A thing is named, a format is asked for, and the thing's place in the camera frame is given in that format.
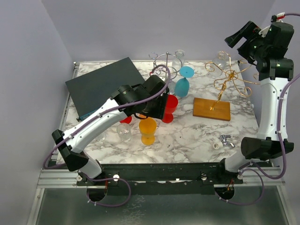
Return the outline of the red wine glass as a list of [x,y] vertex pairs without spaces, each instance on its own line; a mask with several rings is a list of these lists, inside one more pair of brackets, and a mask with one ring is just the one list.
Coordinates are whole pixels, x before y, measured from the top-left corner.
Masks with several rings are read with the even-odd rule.
[[164,123],[171,123],[173,121],[173,113],[175,112],[178,105],[178,99],[174,95],[168,95],[165,113],[162,121]]
[[131,121],[132,121],[132,116],[128,116],[125,119],[121,120],[120,123],[130,124]]

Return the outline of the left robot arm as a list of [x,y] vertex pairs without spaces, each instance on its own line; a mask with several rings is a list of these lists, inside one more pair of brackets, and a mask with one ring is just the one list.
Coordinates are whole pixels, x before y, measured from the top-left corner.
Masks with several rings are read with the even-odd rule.
[[92,115],[75,127],[52,133],[66,167],[69,171],[81,171],[93,185],[103,182],[104,174],[100,163],[85,153],[85,148],[96,137],[115,123],[133,115],[142,114],[162,119],[168,97],[170,78],[162,80],[151,75],[144,83],[120,86]]

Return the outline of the yellow wine glass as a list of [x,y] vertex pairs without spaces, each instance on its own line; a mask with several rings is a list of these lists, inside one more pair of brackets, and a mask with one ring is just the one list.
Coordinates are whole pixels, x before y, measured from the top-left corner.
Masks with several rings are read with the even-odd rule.
[[155,142],[156,128],[157,124],[152,118],[147,118],[140,121],[139,129],[141,133],[141,141],[144,145],[152,145]]

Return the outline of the clear ribbed wine glass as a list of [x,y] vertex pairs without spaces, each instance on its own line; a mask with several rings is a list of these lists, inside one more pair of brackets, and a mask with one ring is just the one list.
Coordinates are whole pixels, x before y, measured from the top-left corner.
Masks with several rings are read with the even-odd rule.
[[229,55],[224,51],[219,51],[216,54],[216,57],[212,60],[213,64],[210,66],[210,74],[214,77],[219,77],[222,75],[223,70],[227,65],[227,61],[229,60]]

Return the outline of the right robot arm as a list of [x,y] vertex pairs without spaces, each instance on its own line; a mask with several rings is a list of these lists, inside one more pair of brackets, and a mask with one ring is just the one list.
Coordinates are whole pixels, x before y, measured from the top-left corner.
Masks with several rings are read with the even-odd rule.
[[288,23],[272,22],[269,27],[260,29],[249,21],[225,39],[227,45],[233,48],[245,38],[246,41],[237,50],[259,73],[262,109],[256,137],[244,137],[240,150],[221,161],[223,168],[215,174],[222,184],[246,166],[278,157],[283,159],[282,172],[278,177],[285,174],[286,155],[294,148],[286,131],[286,107],[289,88],[296,78],[293,76],[294,62],[285,58],[293,34],[294,28]]

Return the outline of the blue wine glass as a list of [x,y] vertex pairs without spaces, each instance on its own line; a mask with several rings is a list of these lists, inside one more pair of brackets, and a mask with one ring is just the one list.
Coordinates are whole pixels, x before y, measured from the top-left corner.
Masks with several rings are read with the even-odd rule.
[[189,66],[183,66],[180,69],[180,75],[183,77],[176,82],[174,93],[176,96],[183,98],[188,95],[189,81],[188,78],[194,76],[194,70]]

